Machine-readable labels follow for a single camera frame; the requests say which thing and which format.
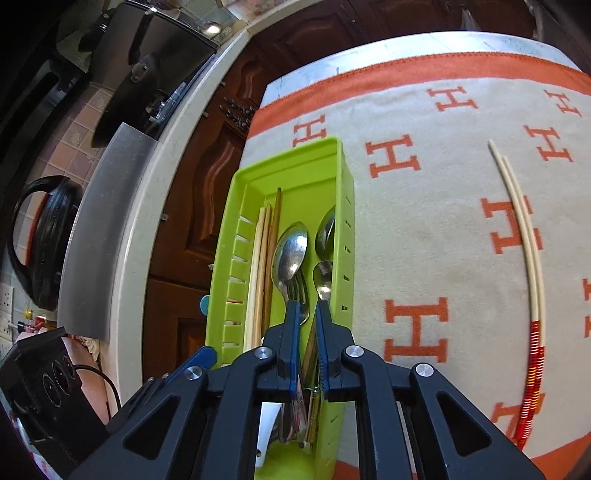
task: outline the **pink tile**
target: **pink tile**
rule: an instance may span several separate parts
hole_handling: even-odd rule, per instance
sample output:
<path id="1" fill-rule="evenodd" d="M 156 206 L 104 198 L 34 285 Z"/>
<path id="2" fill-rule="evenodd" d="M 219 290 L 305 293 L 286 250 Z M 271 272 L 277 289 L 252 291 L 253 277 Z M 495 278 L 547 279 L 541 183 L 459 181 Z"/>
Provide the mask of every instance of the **pink tile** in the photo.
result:
<path id="1" fill-rule="evenodd" d="M 105 109 L 105 107 L 107 106 L 107 103 L 109 103 L 110 99 L 111 99 L 111 96 L 107 92 L 103 92 L 103 91 L 99 90 L 90 99 L 90 102 L 88 102 L 88 105 L 96 108 L 99 112 L 102 112 Z"/>
<path id="2" fill-rule="evenodd" d="M 61 141 L 71 145 L 74 148 L 78 148 L 88 132 L 89 130 L 82 125 L 72 123 L 64 136 L 61 138 Z"/>
<path id="3" fill-rule="evenodd" d="M 72 158 L 72 161 L 70 162 L 70 166 L 67 168 L 66 173 L 74 175 L 79 179 L 85 179 L 93 163 L 94 158 L 92 158 L 89 155 L 86 155 L 84 152 L 78 151 L 74 155 L 74 158 Z"/>
<path id="4" fill-rule="evenodd" d="M 47 142 L 45 143 L 45 145 L 43 145 L 43 148 L 39 152 L 38 157 L 44 161 L 49 160 L 51 154 L 56 149 L 57 144 L 59 142 L 60 141 L 57 138 L 50 137 L 49 140 L 47 140 Z"/>
<path id="5" fill-rule="evenodd" d="M 70 109 L 66 112 L 66 118 L 69 118 L 70 120 L 74 120 L 78 116 L 80 111 L 84 108 L 85 105 L 86 105 L 86 100 L 83 100 L 82 98 L 78 98 L 78 100 L 76 100 L 74 102 L 74 105 L 72 105 L 70 107 Z"/>
<path id="6" fill-rule="evenodd" d="M 49 163 L 46 165 L 45 170 L 43 170 L 44 177 L 49 177 L 51 175 L 63 175 L 64 173 L 66 173 L 65 170 L 55 168 L 53 165 L 49 165 Z"/>
<path id="7" fill-rule="evenodd" d="M 53 151 L 51 158 L 49 159 L 49 163 L 56 168 L 60 168 L 61 170 L 65 170 L 70 165 L 72 158 L 76 153 L 76 149 L 66 145 L 63 142 L 60 142 L 56 149 Z"/>
<path id="8" fill-rule="evenodd" d="M 86 173 L 86 177 L 84 177 L 84 179 L 85 179 L 86 181 L 90 181 L 90 179 L 91 179 L 91 178 L 92 178 L 92 176 L 94 175 L 94 173 L 95 173 L 95 169 L 96 169 L 96 164 L 97 164 L 98 162 L 99 162 L 98 160 L 95 160 L 95 161 L 92 163 L 92 165 L 90 166 L 90 169 L 89 169 L 89 171 Z"/>
<path id="9" fill-rule="evenodd" d="M 32 195 L 29 195 L 30 201 L 29 206 L 27 207 L 27 217 L 28 218 L 35 218 L 39 207 L 41 206 L 41 202 L 45 198 L 45 192 L 35 192 Z"/>
<path id="10" fill-rule="evenodd" d="M 66 175 L 68 175 L 70 177 L 70 180 L 71 181 L 76 182 L 81 187 L 84 185 L 84 180 L 83 179 L 79 179 L 78 177 L 75 177 L 74 175 L 69 174 L 68 172 L 66 172 Z"/>
<path id="11" fill-rule="evenodd" d="M 96 156 L 99 154 L 99 149 L 92 148 L 90 146 L 90 143 L 92 142 L 92 135 L 94 135 L 94 133 L 89 130 L 84 137 L 82 144 L 78 147 L 78 150 L 84 152 L 86 155 L 90 155 L 92 158 L 96 158 Z"/>
<path id="12" fill-rule="evenodd" d="M 27 262 L 27 250 L 24 247 L 16 247 L 17 258 L 24 265 Z"/>
<path id="13" fill-rule="evenodd" d="M 97 109 L 92 108 L 90 105 L 86 105 L 74 121 L 77 124 L 94 131 L 99 118 L 100 112 Z"/>
<path id="14" fill-rule="evenodd" d="M 13 232 L 12 239 L 13 239 L 15 245 L 18 245 L 19 247 L 23 247 L 23 248 L 27 247 L 32 225 L 33 225 L 33 220 L 22 215 L 22 221 L 21 221 L 20 225 L 15 226 L 15 229 Z"/>
<path id="15" fill-rule="evenodd" d="M 43 170 L 45 170 L 45 165 L 47 165 L 45 160 L 40 158 L 36 159 L 31 171 L 29 172 L 27 183 L 31 183 L 33 180 L 40 178 L 43 175 Z"/>
<path id="16" fill-rule="evenodd" d="M 94 97 L 95 93 L 98 92 L 98 90 L 98 86 L 92 84 L 89 85 L 86 90 L 84 90 L 82 95 L 80 95 L 80 100 L 82 100 L 84 103 L 88 103 L 90 99 Z"/>
<path id="17" fill-rule="evenodd" d="M 71 124 L 72 124 L 72 120 L 64 117 L 60 121 L 60 123 L 58 123 L 57 126 L 54 128 L 53 132 L 51 132 L 51 136 L 53 138 L 57 138 L 57 140 L 60 141 L 61 138 L 66 133 L 66 131 L 70 128 Z"/>

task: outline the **cabinet door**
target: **cabinet door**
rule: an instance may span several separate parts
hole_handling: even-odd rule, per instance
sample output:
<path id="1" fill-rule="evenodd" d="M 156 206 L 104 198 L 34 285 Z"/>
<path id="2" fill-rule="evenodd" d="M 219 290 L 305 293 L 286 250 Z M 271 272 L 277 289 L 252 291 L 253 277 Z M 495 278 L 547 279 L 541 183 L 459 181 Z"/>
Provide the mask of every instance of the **cabinet door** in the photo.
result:
<path id="1" fill-rule="evenodd" d="M 469 0 L 468 7 L 484 31 L 532 38 L 535 18 L 523 0 Z"/>
<path id="2" fill-rule="evenodd" d="M 148 279 L 142 333 L 144 381 L 172 372 L 205 344 L 206 317 L 199 302 L 206 294 Z"/>
<path id="3" fill-rule="evenodd" d="M 252 103 L 258 107 L 267 85 L 279 77 L 274 62 L 250 42 L 224 77 L 216 95 L 242 106 Z"/>
<path id="4" fill-rule="evenodd" d="M 304 8 L 266 28 L 254 40 L 282 75 L 370 41 L 346 0 L 324 0 Z"/>
<path id="5" fill-rule="evenodd" d="M 217 236 L 230 181 L 238 169 L 245 138 L 213 98 L 178 165 L 164 205 L 150 274 L 209 289 Z"/>
<path id="6" fill-rule="evenodd" d="M 448 30 L 440 0 L 351 0 L 372 40 Z"/>

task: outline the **fork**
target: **fork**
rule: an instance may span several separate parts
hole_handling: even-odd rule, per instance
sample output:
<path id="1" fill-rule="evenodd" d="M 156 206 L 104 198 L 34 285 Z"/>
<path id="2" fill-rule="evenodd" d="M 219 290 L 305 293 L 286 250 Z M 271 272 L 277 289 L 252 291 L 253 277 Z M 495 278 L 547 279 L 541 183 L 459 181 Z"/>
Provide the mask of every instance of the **fork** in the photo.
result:
<path id="1" fill-rule="evenodd" d="M 303 325 L 308 318 L 310 318 L 310 297 L 308 296 L 308 287 L 306 286 L 306 279 L 301 270 L 295 272 L 287 286 L 287 294 L 290 300 L 297 300 L 302 304 L 302 314 L 300 326 Z"/>

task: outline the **bamboo chopstick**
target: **bamboo chopstick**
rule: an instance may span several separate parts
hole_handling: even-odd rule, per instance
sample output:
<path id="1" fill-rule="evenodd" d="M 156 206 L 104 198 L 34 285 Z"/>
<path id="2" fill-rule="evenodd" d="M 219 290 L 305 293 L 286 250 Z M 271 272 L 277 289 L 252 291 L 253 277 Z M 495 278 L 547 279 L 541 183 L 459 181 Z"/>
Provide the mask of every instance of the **bamboo chopstick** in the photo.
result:
<path id="1" fill-rule="evenodd" d="M 244 340 L 242 351 L 246 352 L 253 348 L 253 322 L 255 313 L 256 300 L 256 279 L 258 273 L 259 256 L 261 253 L 261 236 L 263 229 L 263 222 L 265 219 L 265 208 L 261 207 L 259 210 L 259 218 L 256 223 L 255 237 L 252 241 L 252 258 L 251 258 L 251 273 L 248 281 L 248 296 L 246 300 L 246 315 L 244 318 Z"/>
<path id="2" fill-rule="evenodd" d="M 531 224 L 531 218 L 525 204 L 524 195 L 521 186 L 515 175 L 511 163 L 507 157 L 501 156 L 495 143 L 488 142 L 489 149 L 499 170 L 517 217 L 517 224 L 525 252 L 525 266 L 530 291 L 531 306 L 531 324 L 530 324 L 530 358 L 528 362 L 528 371 L 525 380 L 525 391 L 519 420 L 515 429 L 515 440 L 517 446 L 523 449 L 525 442 L 531 433 L 533 416 L 540 401 L 540 389 L 542 374 L 544 371 L 545 354 L 545 323 L 546 323 L 546 305 L 544 292 L 544 278 L 540 254 L 536 243 L 534 229 Z"/>
<path id="3" fill-rule="evenodd" d="M 261 323 L 263 298 L 265 293 L 265 264 L 267 263 L 267 243 L 269 235 L 269 222 L 271 221 L 271 205 L 265 207 L 265 217 L 261 235 L 261 251 L 256 275 L 256 300 L 255 314 L 252 322 L 252 346 L 257 347 L 261 344 Z"/>
<path id="4" fill-rule="evenodd" d="M 277 236 L 279 233 L 279 217 L 281 214 L 281 189 L 277 189 L 275 195 L 275 206 L 273 207 L 273 220 L 269 227 L 269 241 L 267 242 L 267 264 L 265 266 L 265 294 L 263 298 L 262 322 L 261 322 L 261 336 L 269 328 L 271 321 L 271 297 L 273 294 L 273 283 L 271 279 L 271 266 L 273 264 L 273 255 L 275 254 L 275 246 L 277 244 Z"/>

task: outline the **plastic bag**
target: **plastic bag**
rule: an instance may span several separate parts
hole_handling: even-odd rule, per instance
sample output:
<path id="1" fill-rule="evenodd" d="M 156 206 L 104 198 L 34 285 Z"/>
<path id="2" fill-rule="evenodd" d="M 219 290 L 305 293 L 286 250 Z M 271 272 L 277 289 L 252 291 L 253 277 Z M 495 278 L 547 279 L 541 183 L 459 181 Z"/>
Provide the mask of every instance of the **plastic bag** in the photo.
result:
<path id="1" fill-rule="evenodd" d="M 471 32 L 481 32 L 482 29 L 474 20 L 474 17 L 470 13 L 470 11 L 465 8 L 462 9 L 462 26 L 461 30 L 471 31 Z"/>

